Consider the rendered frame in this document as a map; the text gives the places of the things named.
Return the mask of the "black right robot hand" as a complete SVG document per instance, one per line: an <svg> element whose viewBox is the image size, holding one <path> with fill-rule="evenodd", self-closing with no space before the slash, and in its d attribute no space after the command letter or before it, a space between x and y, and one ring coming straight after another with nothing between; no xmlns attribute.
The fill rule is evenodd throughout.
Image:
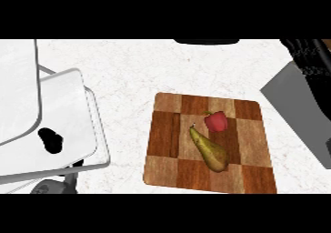
<svg viewBox="0 0 331 233"><path fill-rule="evenodd" d="M319 108L331 121L331 52L322 39L281 39L306 77Z"/></svg>

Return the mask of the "red bell pepper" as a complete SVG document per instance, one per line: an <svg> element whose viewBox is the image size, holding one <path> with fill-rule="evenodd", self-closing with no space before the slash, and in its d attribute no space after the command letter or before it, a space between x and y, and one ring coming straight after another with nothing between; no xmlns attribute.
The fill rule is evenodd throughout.
<svg viewBox="0 0 331 233"><path fill-rule="evenodd" d="M228 129L228 117L222 111L209 112L204 117L204 123L210 132L222 132Z"/></svg>

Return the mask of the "checkered wooden cutting board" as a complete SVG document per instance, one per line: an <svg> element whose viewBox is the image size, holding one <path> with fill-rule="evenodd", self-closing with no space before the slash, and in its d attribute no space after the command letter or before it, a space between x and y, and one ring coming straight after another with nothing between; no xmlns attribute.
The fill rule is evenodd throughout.
<svg viewBox="0 0 331 233"><path fill-rule="evenodd" d="M228 129L210 132L204 123L209 112L222 111ZM219 143L232 158L216 173L189 136L195 126ZM260 104L254 101L209 96L158 93L155 96L144 183L225 193L275 193L270 154Z"/></svg>

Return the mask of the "black rounded object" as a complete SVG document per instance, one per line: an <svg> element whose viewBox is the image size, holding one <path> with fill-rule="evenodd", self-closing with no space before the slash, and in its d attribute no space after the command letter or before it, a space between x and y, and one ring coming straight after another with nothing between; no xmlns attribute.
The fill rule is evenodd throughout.
<svg viewBox="0 0 331 233"><path fill-rule="evenodd" d="M220 46L237 44L239 39L175 39L175 41L185 45Z"/></svg>

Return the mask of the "green-brown pear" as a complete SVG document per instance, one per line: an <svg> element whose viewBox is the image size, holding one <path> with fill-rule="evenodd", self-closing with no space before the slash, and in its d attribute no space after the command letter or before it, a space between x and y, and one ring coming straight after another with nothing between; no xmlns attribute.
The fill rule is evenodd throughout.
<svg viewBox="0 0 331 233"><path fill-rule="evenodd" d="M226 170L231 157L228 152L220 144L213 142L197 130L195 126L189 127L189 136L194 142L195 147L198 148L203 160L207 167L216 172L220 173Z"/></svg>

